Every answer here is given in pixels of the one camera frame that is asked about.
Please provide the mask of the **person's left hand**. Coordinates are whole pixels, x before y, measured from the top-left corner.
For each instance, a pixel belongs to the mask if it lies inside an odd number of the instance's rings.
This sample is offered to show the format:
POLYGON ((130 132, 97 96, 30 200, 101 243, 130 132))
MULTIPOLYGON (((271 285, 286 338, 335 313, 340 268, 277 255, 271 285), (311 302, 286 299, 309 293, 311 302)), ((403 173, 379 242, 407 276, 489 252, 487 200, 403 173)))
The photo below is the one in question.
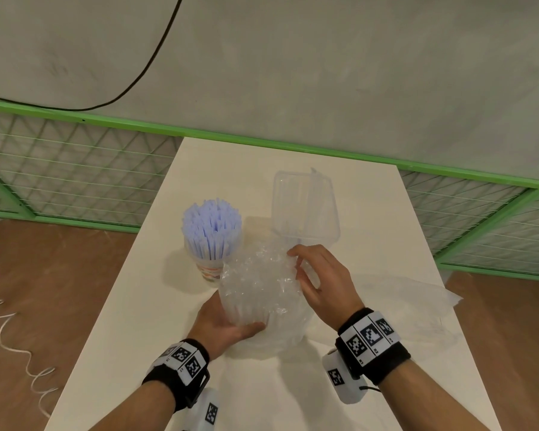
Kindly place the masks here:
POLYGON ((222 356, 230 347, 228 328, 233 325, 226 316, 219 292, 201 306, 187 338, 201 344, 208 353, 209 361, 222 356))

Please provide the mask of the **person's right hand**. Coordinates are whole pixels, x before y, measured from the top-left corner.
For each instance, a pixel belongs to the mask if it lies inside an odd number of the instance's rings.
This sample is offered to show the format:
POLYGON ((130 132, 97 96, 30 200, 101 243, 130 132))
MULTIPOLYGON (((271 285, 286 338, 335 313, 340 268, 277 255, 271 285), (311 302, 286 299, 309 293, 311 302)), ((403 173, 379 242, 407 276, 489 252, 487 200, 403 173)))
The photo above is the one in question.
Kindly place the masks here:
POLYGON ((318 261, 322 265, 323 277, 318 286, 322 301, 308 304, 326 325, 339 331, 353 314, 365 308, 349 270, 323 245, 296 245, 287 255, 296 257, 296 261, 318 261))

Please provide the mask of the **clear bag of straws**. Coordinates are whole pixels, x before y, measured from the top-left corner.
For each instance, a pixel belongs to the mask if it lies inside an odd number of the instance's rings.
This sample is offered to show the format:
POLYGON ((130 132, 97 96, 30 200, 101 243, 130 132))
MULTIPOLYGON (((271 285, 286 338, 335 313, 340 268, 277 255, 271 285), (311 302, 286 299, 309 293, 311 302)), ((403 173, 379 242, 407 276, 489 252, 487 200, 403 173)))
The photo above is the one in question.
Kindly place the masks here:
POLYGON ((224 263, 218 290, 227 318, 236 326, 266 326, 231 347, 232 355, 265 359, 302 341, 314 311, 296 279, 296 258, 287 255, 295 244, 280 237, 259 240, 224 263))

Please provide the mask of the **person's right forearm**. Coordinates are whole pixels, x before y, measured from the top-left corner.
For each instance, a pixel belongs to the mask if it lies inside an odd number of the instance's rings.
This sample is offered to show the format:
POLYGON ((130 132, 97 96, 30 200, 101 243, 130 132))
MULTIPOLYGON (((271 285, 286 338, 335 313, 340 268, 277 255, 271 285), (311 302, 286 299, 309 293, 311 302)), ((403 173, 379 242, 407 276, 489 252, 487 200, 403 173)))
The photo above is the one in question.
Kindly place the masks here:
POLYGON ((403 431, 490 431, 412 360, 378 388, 403 431))

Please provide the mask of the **person's left forearm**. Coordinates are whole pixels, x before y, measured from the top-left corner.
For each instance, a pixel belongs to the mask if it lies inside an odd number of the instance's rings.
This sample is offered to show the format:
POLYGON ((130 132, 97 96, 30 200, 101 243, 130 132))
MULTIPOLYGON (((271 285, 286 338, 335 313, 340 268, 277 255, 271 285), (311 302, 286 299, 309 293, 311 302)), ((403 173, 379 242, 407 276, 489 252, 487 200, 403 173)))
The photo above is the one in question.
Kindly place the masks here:
POLYGON ((89 431, 165 431, 175 409, 175 398, 164 383, 146 382, 89 431))

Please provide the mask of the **clear plastic lidded container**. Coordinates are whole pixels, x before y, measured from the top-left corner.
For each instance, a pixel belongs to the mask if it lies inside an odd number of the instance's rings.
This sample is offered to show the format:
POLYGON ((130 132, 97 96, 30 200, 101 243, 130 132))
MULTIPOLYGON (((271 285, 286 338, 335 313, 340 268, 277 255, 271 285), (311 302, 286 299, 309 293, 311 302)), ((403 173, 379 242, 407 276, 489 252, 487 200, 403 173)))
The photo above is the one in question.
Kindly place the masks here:
POLYGON ((279 171, 273 180, 271 229, 290 247, 335 244, 340 221, 331 179, 310 172, 279 171))

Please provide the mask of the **clear printed straw cup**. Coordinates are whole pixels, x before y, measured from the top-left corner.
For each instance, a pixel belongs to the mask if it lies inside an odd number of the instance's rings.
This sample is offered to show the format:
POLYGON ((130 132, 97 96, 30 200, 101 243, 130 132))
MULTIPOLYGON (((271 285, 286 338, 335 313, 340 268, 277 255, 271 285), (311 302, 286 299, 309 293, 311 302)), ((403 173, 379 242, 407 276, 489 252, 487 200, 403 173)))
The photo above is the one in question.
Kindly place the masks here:
POLYGON ((207 239, 197 242, 184 238, 184 248, 190 259, 196 265, 202 277, 209 282, 220 280, 224 264, 241 249, 243 240, 238 239, 234 243, 222 242, 214 239, 210 243, 207 239))

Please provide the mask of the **black left wristband with markers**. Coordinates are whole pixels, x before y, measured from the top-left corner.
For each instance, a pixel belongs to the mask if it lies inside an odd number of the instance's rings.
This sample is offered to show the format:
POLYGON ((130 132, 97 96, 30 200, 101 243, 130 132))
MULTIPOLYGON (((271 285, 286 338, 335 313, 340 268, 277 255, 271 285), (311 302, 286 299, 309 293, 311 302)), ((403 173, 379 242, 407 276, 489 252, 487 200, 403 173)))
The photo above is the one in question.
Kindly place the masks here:
POLYGON ((164 384, 175 399, 175 412, 191 408, 210 379, 210 355, 197 340, 184 339, 170 345, 151 365, 142 384, 164 384))

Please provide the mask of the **black wristband with markers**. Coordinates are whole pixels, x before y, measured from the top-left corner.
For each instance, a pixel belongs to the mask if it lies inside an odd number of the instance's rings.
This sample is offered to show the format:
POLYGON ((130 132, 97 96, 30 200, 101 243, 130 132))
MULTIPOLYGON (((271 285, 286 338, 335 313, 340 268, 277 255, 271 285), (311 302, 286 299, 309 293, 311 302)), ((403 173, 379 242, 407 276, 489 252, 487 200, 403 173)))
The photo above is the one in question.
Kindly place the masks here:
POLYGON ((364 376, 375 386, 411 359, 401 338, 380 311, 358 310, 337 331, 336 349, 350 374, 364 376))
POLYGON ((164 384, 175 399, 175 412, 191 408, 210 379, 210 355, 197 340, 184 339, 170 345, 151 365, 142 384, 164 384))

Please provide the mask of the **black right wristband with markers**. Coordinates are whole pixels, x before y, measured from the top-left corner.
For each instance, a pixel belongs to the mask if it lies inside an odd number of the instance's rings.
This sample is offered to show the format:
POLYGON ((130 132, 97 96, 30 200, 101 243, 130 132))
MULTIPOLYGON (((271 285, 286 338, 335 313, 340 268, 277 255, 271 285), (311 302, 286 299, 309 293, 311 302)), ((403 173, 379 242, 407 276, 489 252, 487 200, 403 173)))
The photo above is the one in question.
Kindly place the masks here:
POLYGON ((364 376, 375 386, 411 359, 401 338, 380 311, 358 310, 337 331, 336 349, 350 374, 364 376))

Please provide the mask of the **clear empty plastic bag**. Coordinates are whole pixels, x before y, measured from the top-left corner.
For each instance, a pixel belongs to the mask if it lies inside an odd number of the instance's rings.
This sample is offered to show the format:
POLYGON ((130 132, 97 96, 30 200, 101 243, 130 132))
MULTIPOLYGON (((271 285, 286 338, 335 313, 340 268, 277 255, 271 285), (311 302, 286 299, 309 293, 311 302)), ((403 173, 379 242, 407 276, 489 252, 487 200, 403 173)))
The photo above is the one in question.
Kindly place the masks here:
POLYGON ((444 286, 388 275, 359 274, 353 282, 366 306, 386 317, 417 359, 437 355, 460 338, 444 321, 462 297, 444 286))

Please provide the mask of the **bunch of white wrapped straws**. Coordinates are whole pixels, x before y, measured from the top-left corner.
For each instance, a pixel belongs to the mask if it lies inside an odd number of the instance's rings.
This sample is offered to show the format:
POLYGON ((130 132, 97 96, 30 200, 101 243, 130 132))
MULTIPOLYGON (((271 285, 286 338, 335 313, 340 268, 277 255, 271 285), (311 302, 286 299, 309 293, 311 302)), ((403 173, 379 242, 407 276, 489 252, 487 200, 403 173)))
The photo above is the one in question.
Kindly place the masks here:
POLYGON ((222 199, 194 203, 181 219, 188 253, 198 260, 218 261, 235 253, 243 241, 242 217, 222 199))

